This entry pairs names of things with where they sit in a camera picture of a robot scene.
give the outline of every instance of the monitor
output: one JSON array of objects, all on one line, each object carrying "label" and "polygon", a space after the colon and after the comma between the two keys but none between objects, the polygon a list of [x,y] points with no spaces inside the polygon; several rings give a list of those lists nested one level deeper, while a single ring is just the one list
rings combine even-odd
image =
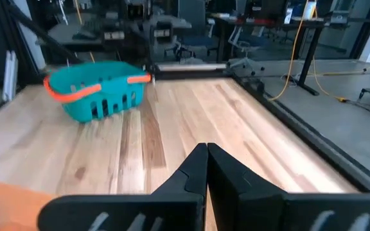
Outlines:
[{"label": "monitor", "polygon": [[236,9],[237,0],[211,0],[209,12],[212,13],[231,13]]},{"label": "monitor", "polygon": [[287,0],[247,0],[245,15],[248,18],[276,21],[285,17]]}]

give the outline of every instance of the metal frame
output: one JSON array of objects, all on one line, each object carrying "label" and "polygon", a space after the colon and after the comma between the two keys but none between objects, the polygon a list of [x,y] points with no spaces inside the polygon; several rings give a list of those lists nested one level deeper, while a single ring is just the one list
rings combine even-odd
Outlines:
[{"label": "metal frame", "polygon": [[29,83],[38,83],[37,66],[30,55],[25,39],[19,30],[18,23],[9,13],[8,4],[5,0],[0,0],[0,21],[8,47],[15,51],[18,57],[18,84],[23,86]]},{"label": "metal frame", "polygon": [[[14,17],[19,19],[21,23],[29,27],[29,29],[44,39],[47,45],[49,45],[52,49],[61,52],[63,55],[72,59],[74,63],[81,62],[70,51],[49,37],[46,32],[39,30],[38,26],[32,23],[32,21],[30,21],[27,17],[21,17],[21,13],[18,12],[15,7],[10,6],[6,7],[6,9],[9,9]],[[255,89],[252,86],[253,82],[249,80],[241,79],[236,76],[226,76],[223,72],[225,69],[224,64],[155,65],[153,67],[154,68],[149,68],[153,70],[156,80],[232,77],[236,83],[238,83],[252,97],[259,101],[269,112],[274,114],[282,123],[285,124],[285,126],[291,129],[300,139],[309,145],[309,147],[311,147],[316,154],[322,157],[358,190],[364,193],[370,193],[370,172],[358,162],[353,160],[345,151],[341,150],[331,141],[317,133],[315,128],[312,128],[309,124],[306,124],[297,115],[284,107],[280,102],[276,101],[271,103],[268,98],[272,96],[267,93],[263,93],[263,86]]]}]

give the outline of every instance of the yellow cable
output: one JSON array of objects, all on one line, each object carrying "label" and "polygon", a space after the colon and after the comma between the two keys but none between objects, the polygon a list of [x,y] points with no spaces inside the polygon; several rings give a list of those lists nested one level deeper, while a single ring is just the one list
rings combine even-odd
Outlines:
[{"label": "yellow cable", "polygon": [[315,76],[315,81],[316,81],[316,84],[318,84],[318,87],[319,89],[325,93],[325,95],[327,96],[331,96],[331,97],[334,97],[335,99],[339,100],[340,102],[344,102],[346,100],[345,97],[340,97],[340,96],[334,96],[334,95],[331,95],[329,92],[327,92],[325,89],[322,88],[321,84],[319,83],[318,81],[318,75],[316,73],[316,61],[315,61],[315,56],[313,56],[313,74]]},{"label": "yellow cable", "polygon": [[[76,7],[76,13],[78,14],[78,18],[80,20],[80,24],[82,25],[82,17],[81,17],[81,12],[80,12],[80,4],[79,4],[78,0],[74,0],[74,4],[75,4],[75,7]],[[89,55],[91,56],[92,62],[95,62],[94,55],[92,54],[92,52],[89,52]]]},{"label": "yellow cable", "polygon": [[337,73],[320,73],[319,75],[329,76],[329,75],[338,75],[338,74],[363,74],[364,72],[365,72],[364,70],[362,71],[340,71]]},{"label": "yellow cable", "polygon": [[[308,2],[309,2],[309,0],[306,0],[306,4],[305,4],[305,8],[304,9],[306,9],[306,7],[308,6]],[[301,22],[299,23],[298,31],[296,32],[296,36],[295,36],[295,40],[294,40],[294,46],[292,48],[292,55],[290,57],[290,64],[289,64],[288,76],[286,77],[285,85],[283,86],[282,91],[277,96],[269,99],[270,101],[277,100],[279,97],[281,97],[283,95],[283,93],[285,92],[286,87],[288,86],[289,78],[290,78],[290,73],[292,71],[292,64],[294,63],[294,53],[295,53],[296,42],[297,42],[297,39],[298,39],[298,36],[299,36],[299,31],[301,30],[301,27],[302,27],[303,19],[305,17],[305,12],[306,12],[306,10],[303,11],[303,14],[302,14],[302,17],[301,17]]]}]

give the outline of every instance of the desk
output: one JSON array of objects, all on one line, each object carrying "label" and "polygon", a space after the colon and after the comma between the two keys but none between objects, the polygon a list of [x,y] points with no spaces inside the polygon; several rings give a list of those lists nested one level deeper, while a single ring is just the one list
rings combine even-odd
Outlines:
[{"label": "desk", "polygon": [[[216,55],[216,61],[217,62],[226,62],[231,57],[231,48],[232,45],[227,42],[227,39],[232,33],[233,26],[237,25],[236,19],[230,19],[229,17],[220,17],[217,14],[211,15],[212,18],[215,20],[216,25],[220,25],[220,39],[219,39],[219,45],[218,45],[218,53]],[[270,26],[269,24],[265,23],[257,23],[254,21],[247,21],[243,24],[243,26]],[[281,24],[281,25],[272,25],[274,27],[281,27],[281,28],[298,28],[299,27],[299,21],[291,20],[290,24]],[[314,96],[318,96],[319,93],[312,89],[311,87],[305,85],[306,76],[308,75],[309,68],[311,66],[311,62],[313,60],[313,55],[315,54],[316,47],[318,45],[319,37],[321,36],[322,29],[329,26],[329,24],[326,24],[323,21],[304,21],[302,23],[302,27],[299,31],[298,39],[297,39],[297,45],[294,51],[294,59],[299,58],[299,51],[301,49],[301,44],[303,43],[304,39],[304,32],[306,29],[315,29],[315,33],[313,34],[313,38],[308,50],[308,53],[306,55],[306,59],[302,68],[301,76],[299,80],[293,80],[297,83],[298,86],[309,92],[310,94]]]},{"label": "desk", "polygon": [[[157,81],[139,108],[88,124],[28,86],[0,109],[0,182],[57,195],[151,193],[198,142],[288,192],[357,191],[230,79]],[[210,203],[206,230],[216,230]]]},{"label": "desk", "polygon": [[[174,29],[186,29],[191,28],[192,25],[184,19],[179,19],[171,15],[154,15],[150,23],[156,24],[156,22],[171,22]],[[64,22],[54,26],[48,31],[48,35],[55,39],[59,44],[63,45],[67,49],[73,52],[90,52],[97,51],[102,52],[104,48],[101,40],[79,40],[73,39],[73,35],[81,30],[80,24],[68,24]],[[44,42],[39,40],[38,43],[44,45]]]}]

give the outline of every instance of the metal bar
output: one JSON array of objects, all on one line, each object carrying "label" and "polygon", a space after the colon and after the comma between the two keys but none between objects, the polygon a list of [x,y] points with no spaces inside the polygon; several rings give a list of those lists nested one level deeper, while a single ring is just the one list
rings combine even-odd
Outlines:
[{"label": "metal bar", "polygon": [[208,80],[230,78],[223,71],[161,71],[155,74],[155,80]]},{"label": "metal bar", "polygon": [[3,101],[8,101],[8,85],[10,79],[10,69],[11,69],[11,52],[6,51],[5,58],[5,72],[4,72],[4,87],[3,87]]},{"label": "metal bar", "polygon": [[368,22],[368,23],[370,23],[370,19],[366,19],[366,18],[348,18],[348,22]]},{"label": "metal bar", "polygon": [[31,21],[23,12],[14,4],[8,6],[8,11],[10,15],[22,25],[34,32],[38,37],[40,37],[52,50],[64,55],[74,64],[83,63],[82,60],[75,57],[75,55],[68,51],[66,48],[61,46],[55,39],[50,37],[43,29],[39,28],[33,21]]},{"label": "metal bar", "polygon": [[17,90],[17,79],[18,79],[18,59],[15,51],[12,51],[12,78],[10,81],[10,101],[12,101],[16,95]]},{"label": "metal bar", "polygon": [[160,71],[215,71],[225,70],[225,64],[159,64],[157,65]]}]

